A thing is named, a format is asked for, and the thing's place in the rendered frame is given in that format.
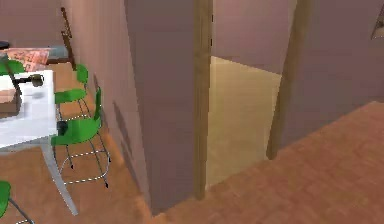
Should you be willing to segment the brown box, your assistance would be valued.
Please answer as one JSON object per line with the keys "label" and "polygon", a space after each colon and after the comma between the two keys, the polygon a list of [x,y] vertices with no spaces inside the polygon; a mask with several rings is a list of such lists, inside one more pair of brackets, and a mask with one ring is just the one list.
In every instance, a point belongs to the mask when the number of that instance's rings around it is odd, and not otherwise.
{"label": "brown box", "polygon": [[21,108],[21,95],[15,89],[0,91],[0,119],[17,116]]}

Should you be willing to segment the white table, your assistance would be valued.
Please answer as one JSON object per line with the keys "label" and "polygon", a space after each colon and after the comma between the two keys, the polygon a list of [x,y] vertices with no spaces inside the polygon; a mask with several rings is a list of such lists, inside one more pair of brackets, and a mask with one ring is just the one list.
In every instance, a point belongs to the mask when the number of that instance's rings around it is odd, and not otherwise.
{"label": "white table", "polygon": [[39,147],[58,192],[76,216],[78,210],[59,172],[51,146],[51,138],[57,134],[54,72],[43,70],[37,74],[44,77],[43,85],[34,87],[31,83],[22,83],[19,114],[0,119],[0,155]]}

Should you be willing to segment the bed with red patterned cover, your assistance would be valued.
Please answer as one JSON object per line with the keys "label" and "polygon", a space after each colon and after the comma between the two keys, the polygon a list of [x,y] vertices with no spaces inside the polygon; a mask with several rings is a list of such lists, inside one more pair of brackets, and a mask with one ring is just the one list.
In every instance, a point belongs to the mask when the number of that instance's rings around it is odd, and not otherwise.
{"label": "bed with red patterned cover", "polygon": [[61,13],[65,27],[65,29],[61,31],[63,46],[53,48],[9,48],[0,50],[0,61],[16,60],[23,65],[25,71],[37,71],[45,65],[69,62],[72,70],[76,71],[77,66],[70,43],[72,33],[64,7],[61,8]]}

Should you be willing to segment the black desk lamp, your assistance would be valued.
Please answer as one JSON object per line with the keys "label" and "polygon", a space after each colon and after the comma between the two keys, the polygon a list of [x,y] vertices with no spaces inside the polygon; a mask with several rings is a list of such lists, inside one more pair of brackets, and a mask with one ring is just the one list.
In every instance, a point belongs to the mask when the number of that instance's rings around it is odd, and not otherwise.
{"label": "black desk lamp", "polygon": [[[7,41],[0,40],[0,62],[11,60],[8,58],[8,55],[4,53],[4,50],[10,48],[10,43]],[[32,74],[25,78],[15,78],[15,74],[9,72],[8,76],[10,77],[13,87],[15,90],[22,95],[22,91],[20,89],[20,84],[22,83],[31,83],[34,87],[40,87],[43,85],[44,77],[40,74]]]}

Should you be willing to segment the brown wooden door frame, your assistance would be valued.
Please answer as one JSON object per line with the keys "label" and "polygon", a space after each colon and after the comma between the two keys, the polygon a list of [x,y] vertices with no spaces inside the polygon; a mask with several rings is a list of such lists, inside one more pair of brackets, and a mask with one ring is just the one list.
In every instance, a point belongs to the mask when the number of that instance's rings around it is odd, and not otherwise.
{"label": "brown wooden door frame", "polygon": [[[287,53],[277,94],[266,156],[274,160],[282,147],[283,128],[291,104],[293,84],[298,72],[311,14],[313,0],[297,0],[293,11]],[[193,0],[193,61],[194,61],[194,198],[203,200],[206,187],[206,161],[211,65],[213,0]]]}

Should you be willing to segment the green chair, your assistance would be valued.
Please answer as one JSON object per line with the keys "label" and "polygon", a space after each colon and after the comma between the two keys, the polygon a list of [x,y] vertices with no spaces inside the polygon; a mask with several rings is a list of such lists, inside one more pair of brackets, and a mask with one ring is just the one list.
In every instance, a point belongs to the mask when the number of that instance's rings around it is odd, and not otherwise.
{"label": "green chair", "polygon": [[[100,171],[99,176],[88,177],[80,180],[72,180],[65,182],[68,184],[85,183],[90,181],[96,181],[102,179],[105,187],[108,188],[109,184],[107,181],[107,174],[109,172],[109,166],[111,163],[111,156],[107,148],[105,147],[104,141],[99,130],[102,127],[102,89],[97,88],[95,94],[95,111],[92,117],[86,118],[71,118],[66,121],[68,129],[63,135],[56,135],[51,138],[51,146],[55,151],[56,146],[64,146],[67,152],[67,158],[62,162],[59,172],[63,171],[64,166],[67,162],[70,163],[71,168],[73,166],[73,160],[77,157],[83,157],[88,155],[94,155],[96,158],[97,166]],[[91,146],[90,152],[84,152],[79,154],[71,154],[69,152],[69,146],[88,142]]]}
{"label": "green chair", "polygon": [[11,184],[8,181],[0,180],[0,218],[6,213],[9,204],[12,204],[24,217],[23,220],[17,221],[15,224],[35,224],[35,222],[11,198]]}
{"label": "green chair", "polygon": [[17,60],[0,62],[0,76],[8,75],[9,72],[13,74],[24,73],[25,69],[23,64]]}
{"label": "green chair", "polygon": [[74,88],[55,93],[56,111],[59,115],[59,118],[62,118],[60,105],[70,102],[78,103],[82,116],[88,117],[90,115],[89,107],[85,102],[85,97],[87,96],[89,71],[84,64],[76,65],[76,79],[83,85],[82,88]]}

